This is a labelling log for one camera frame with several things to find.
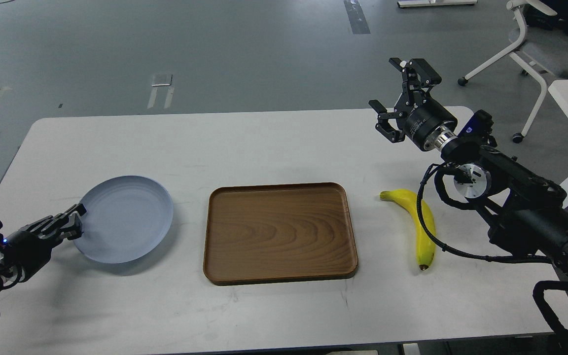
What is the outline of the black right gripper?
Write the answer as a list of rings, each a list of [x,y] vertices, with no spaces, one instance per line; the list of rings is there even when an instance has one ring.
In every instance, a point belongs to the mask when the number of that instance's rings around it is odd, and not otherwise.
[[[408,137],[421,151],[441,151],[456,138],[458,125],[454,115],[431,99],[429,92],[442,82],[442,77],[422,58],[389,58],[389,63],[402,76],[402,93],[395,106],[408,108],[406,112],[388,110],[380,101],[370,100],[369,106],[377,114],[376,130],[391,143]]]

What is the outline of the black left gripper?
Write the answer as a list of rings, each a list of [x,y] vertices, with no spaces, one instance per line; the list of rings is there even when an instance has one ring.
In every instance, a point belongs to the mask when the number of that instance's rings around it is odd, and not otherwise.
[[[3,265],[13,273],[13,281],[28,281],[51,259],[52,250],[63,240],[83,235],[81,217],[87,209],[75,204],[63,213],[45,216],[7,236],[3,243]]]

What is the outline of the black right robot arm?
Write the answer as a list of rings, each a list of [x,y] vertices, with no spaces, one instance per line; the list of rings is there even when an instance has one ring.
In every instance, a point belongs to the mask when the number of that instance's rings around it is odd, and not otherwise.
[[[402,92],[392,109],[369,101],[377,113],[376,130],[392,143],[409,139],[421,151],[437,150],[441,164],[431,164],[417,192],[383,191],[381,200],[392,201],[412,216],[417,237],[443,252],[473,260],[503,264],[546,263],[568,277],[568,212],[565,190],[552,180],[535,175],[497,148],[489,113],[476,111],[455,133],[457,118],[431,96],[442,81],[425,59],[390,58],[399,70]],[[439,240],[423,195],[429,179],[444,204],[460,211],[476,211],[489,226],[491,244],[507,256],[476,255]],[[568,329],[548,305],[548,290],[568,292],[567,281],[538,281],[532,297],[558,341],[568,354]]]

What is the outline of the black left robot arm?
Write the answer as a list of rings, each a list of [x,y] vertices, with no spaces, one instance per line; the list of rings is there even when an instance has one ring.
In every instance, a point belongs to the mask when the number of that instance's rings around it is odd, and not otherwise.
[[[0,292],[32,278],[50,260],[52,250],[64,240],[81,238],[81,218],[85,214],[84,205],[75,204],[7,236],[0,232]]]

